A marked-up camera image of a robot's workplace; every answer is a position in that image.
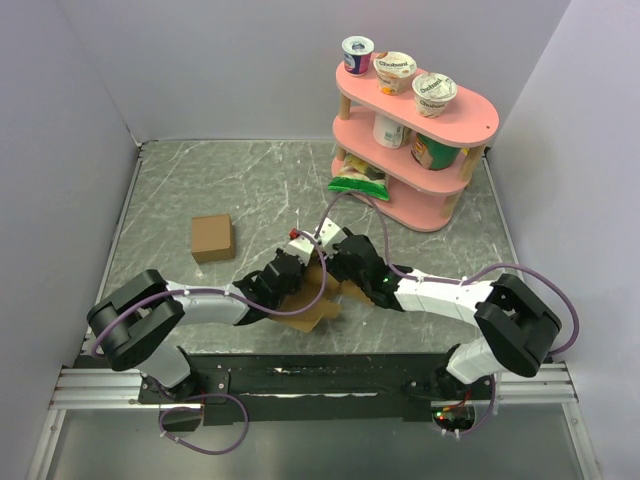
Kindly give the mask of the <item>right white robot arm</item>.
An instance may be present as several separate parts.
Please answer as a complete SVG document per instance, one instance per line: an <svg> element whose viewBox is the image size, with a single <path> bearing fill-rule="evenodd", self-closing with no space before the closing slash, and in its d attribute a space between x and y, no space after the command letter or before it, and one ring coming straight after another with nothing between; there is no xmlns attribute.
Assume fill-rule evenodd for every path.
<svg viewBox="0 0 640 480"><path fill-rule="evenodd" d="M461 397L489 375L536 376L560 333L559 317L515 275L467 283L392 267L365 235L351 234L329 247L331 275L354 283L374 305L433 313L479 329L479 338L451 347L437 370L438 389L448 398Z"/></svg>

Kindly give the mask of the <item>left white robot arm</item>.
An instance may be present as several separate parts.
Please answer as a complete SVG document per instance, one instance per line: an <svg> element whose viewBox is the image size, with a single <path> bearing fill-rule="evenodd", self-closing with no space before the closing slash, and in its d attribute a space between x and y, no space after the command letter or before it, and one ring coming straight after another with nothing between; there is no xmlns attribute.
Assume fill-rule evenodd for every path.
<svg viewBox="0 0 640 480"><path fill-rule="evenodd" d="M106 359L116 372L136 368L166 396L188 401L198 377L170 333L181 323L245 326L274 315L300 290L311 258L292 247L277 249L264 269L223 287L180 285L145 270L89 310L91 355Z"/></svg>

